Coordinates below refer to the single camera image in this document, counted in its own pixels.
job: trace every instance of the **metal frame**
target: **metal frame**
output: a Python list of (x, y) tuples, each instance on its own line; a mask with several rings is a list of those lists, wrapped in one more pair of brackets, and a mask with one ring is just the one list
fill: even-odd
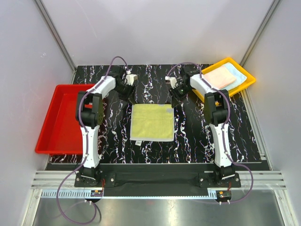
[(49, 16), (49, 13), (47, 12), (42, 0), (33, 0), (34, 3), (36, 4), (36, 6), (38, 7), (38, 10), (40, 11), (41, 13), (41, 16), (43, 17), (47, 27), (49, 28), (49, 31), (51, 32), (53, 38), (55, 39), (57, 45), (59, 46), (61, 52), (62, 52), (62, 55), (65, 57), (69, 67), (71, 68), (71, 70), (74, 72), (76, 71), (76, 65), (74, 64), (71, 56), (69, 55), (60, 35), (58, 34), (50, 16)]
[[(102, 189), (62, 189), (59, 193), (59, 198), (65, 199), (99, 199), (97, 196), (92, 196), (91, 193), (95, 190)], [(56, 198), (57, 189), (44, 189), (41, 198)], [(208, 195), (200, 196), (103, 196), (102, 199), (216, 199), (216, 191), (208, 190)]]
[(258, 39), (262, 35), (262, 32), (264, 31), (264, 29), (268, 25), (269, 21), (271, 20), (272, 16), (274, 15), (274, 13), (275, 13), (276, 9), (278, 8), (278, 6), (279, 6), (279, 4), (280, 4), (281, 1), (282, 0), (273, 0), (273, 2), (270, 5), (270, 7), (269, 7), (269, 9), (268, 9), (268, 11), (266, 13), (266, 15), (263, 18), (261, 24), (259, 25), (259, 27), (258, 27), (258, 29), (257, 29), (257, 31), (256, 31), (256, 33), (255, 33), (255, 35), (254, 35), (251, 43), (250, 43), (248, 49), (246, 50), (246, 53), (245, 53), (243, 59), (241, 60), (240, 66), (242, 66), (242, 67), (245, 66), (245, 64), (246, 64), (246, 62), (247, 62), (247, 60), (248, 60), (248, 58), (249, 58), (249, 56), (250, 56), (253, 48), (255, 47)]
[[(57, 42), (62, 54), (64, 55), (67, 63), (69, 64), (70, 68), (73, 71), (71, 84), (74, 82), (76, 66), (70, 57), (66, 47), (64, 46), (55, 26), (44, 6), (42, 0), (34, 0), (36, 3), (43, 19), (45, 20), (51, 34), (53, 35), (55, 41)], [(271, 20), (273, 14), (275, 13), (277, 7), (279, 6), (281, 0), (273, 0), (271, 6), (269, 7), (263, 21), (261, 22), (258, 30), (256, 31), (244, 57), (240, 63), (241, 66), (244, 66), (249, 59), (249, 56), (255, 47), (259, 37), (262, 35), (263, 30), (266, 28), (267, 24)], [(267, 148), (265, 142), (262, 137), (262, 133), (258, 124), (257, 117), (253, 111), (253, 105), (247, 90), (242, 92), (242, 98), (244, 100), (246, 110), (248, 112), (248, 116), (250, 119), (250, 123), (253, 128), (254, 136), (261, 154), (262, 160), (267, 160), (269, 163), (269, 167), (272, 170), (272, 165), (269, 159), (269, 155), (267, 152)], [(47, 189), (57, 189), (59, 184), (61, 183), (62, 179), (70, 173), (69, 171), (37, 171), (30, 193), (30, 199), (27, 206), (26, 214), (23, 218), (23, 226), (31, 226), (33, 224), (35, 214), (37, 212), (38, 204), (40, 202), (40, 198), (42, 197), (43, 190)], [(241, 179), (241, 188), (233, 188), (235, 190), (245, 190), (248, 189), (251, 183), (250, 175), (247, 171), (238, 171), (240, 179)], [(291, 206), (291, 202), (287, 195), (287, 190), (285, 183), (283, 181), (282, 175), (280, 171), (253, 171), (254, 175), (254, 186), (253, 189), (259, 190), (273, 190), (275, 192), (277, 202), (282, 214), (282, 218), (285, 222), (286, 226), (297, 226), (298, 222), (295, 219), (295, 215)], [(63, 190), (66, 191), (82, 191), (83, 188), (75, 188), (74, 187), (74, 180), (75, 175), (71, 175), (62, 186)], [(211, 188), (208, 190), (208, 193), (211, 194), (215, 190), (220, 190), (221, 188)]]
[[(70, 171), (37, 171), (32, 184), (31, 198), (27, 207), (27, 211), (23, 220), (23, 226), (31, 226), (33, 224), (35, 214), (37, 212), (38, 204), (43, 197), (43, 191), (55, 191)], [(248, 171), (238, 171), (241, 180), (241, 188), (232, 188), (233, 190), (247, 190), (251, 183), (251, 177)], [(298, 222), (295, 219), (293, 208), (289, 201), (285, 183), (280, 171), (253, 171), (255, 190), (273, 190), (277, 198), (277, 202), (281, 211), (282, 218), (286, 226), (298, 226)], [(75, 174), (71, 175), (64, 185), (63, 191), (76, 192), (84, 191), (89, 192), (90, 189), (74, 187)], [(94, 190), (101, 190), (101, 187), (93, 188)], [(221, 190), (221, 188), (208, 189), (208, 196), (197, 197), (199, 199), (214, 199), (212, 192), (215, 190)], [(185, 199), (185, 197), (104, 197), (106, 199)]]

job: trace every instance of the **metal floor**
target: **metal floor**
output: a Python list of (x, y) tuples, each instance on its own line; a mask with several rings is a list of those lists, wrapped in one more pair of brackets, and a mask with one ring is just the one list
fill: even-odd
[[(242, 197), (242, 191), (233, 191), (232, 200)], [(63, 210), (79, 199), (61, 199)], [(76, 221), (89, 221), (94, 208), (80, 204), (66, 214)], [(271, 190), (253, 190), (250, 196), (237, 204), (220, 206), (211, 200), (132, 200), (103, 199), (97, 202), (99, 215), (91, 226), (283, 226), (275, 193)], [(59, 214), (55, 199), (41, 198), (34, 226), (74, 225)]]

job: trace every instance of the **towel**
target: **towel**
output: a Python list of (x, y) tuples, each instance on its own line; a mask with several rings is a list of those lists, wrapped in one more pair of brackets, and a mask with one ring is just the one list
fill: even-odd
[(218, 89), (222, 89), (236, 80), (235, 76), (224, 65), (204, 74), (204, 77), (211, 85)]
[(223, 66), (225, 66), (229, 70), (229, 72), (233, 74), (236, 78), (236, 80), (233, 83), (224, 87), (224, 89), (229, 91), (230, 89), (234, 89), (246, 81), (247, 77), (244, 74), (242, 74), (239, 70), (237, 70), (233, 64), (225, 63)]
[(133, 105), (130, 140), (173, 141), (174, 109), (171, 105)]

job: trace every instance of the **white tag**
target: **white tag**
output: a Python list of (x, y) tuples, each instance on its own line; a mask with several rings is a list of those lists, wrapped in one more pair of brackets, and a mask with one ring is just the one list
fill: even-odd
[(137, 140), (136, 143), (135, 143), (135, 145), (138, 145), (138, 146), (141, 146), (141, 144), (142, 144), (141, 140)]

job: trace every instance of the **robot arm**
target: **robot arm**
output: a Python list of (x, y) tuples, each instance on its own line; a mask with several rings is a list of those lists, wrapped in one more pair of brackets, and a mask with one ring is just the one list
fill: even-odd
[[(224, 126), (227, 150), (224, 149), (222, 139), (222, 125), (226, 121), (228, 111), (230, 111), (230, 109), (227, 108), (226, 101), (219, 93), (213, 91), (201, 80), (199, 71), (190, 72), (182, 68), (180, 74), (182, 76), (182, 83), (180, 85), (178, 85), (176, 78), (165, 78), (166, 82), (172, 86), (169, 90), (172, 96), (172, 107), (177, 106), (185, 99), (187, 93), (192, 89), (196, 89), (205, 97), (204, 116), (205, 121), (209, 123), (212, 130), (215, 147), (215, 181), (221, 182), (224, 179), (235, 176), (234, 167), (226, 155), (228, 151), (230, 151), (228, 124)], [(221, 92), (229, 98), (227, 90), (221, 90)]]
[[(135, 85), (134, 81), (137, 80), (136, 74), (127, 74), (126, 78), (122, 80), (125, 70), (120, 66), (112, 67), (106, 79), (98, 86), (96, 85), (87, 91), (80, 91), (77, 99), (76, 106), (76, 120), (79, 120), (79, 113), (81, 114), (82, 121), (88, 130), (88, 154), (87, 159), (80, 170), (83, 177), (96, 179), (96, 167), (99, 164), (98, 157), (98, 130), (103, 121), (103, 97), (105, 97), (111, 90), (119, 93), (119, 98), (135, 104)], [(84, 104), (79, 112), (79, 103), (83, 96), (93, 90), (84, 100)], [(80, 127), (83, 140), (83, 155), (86, 154), (86, 132), (83, 127)]]

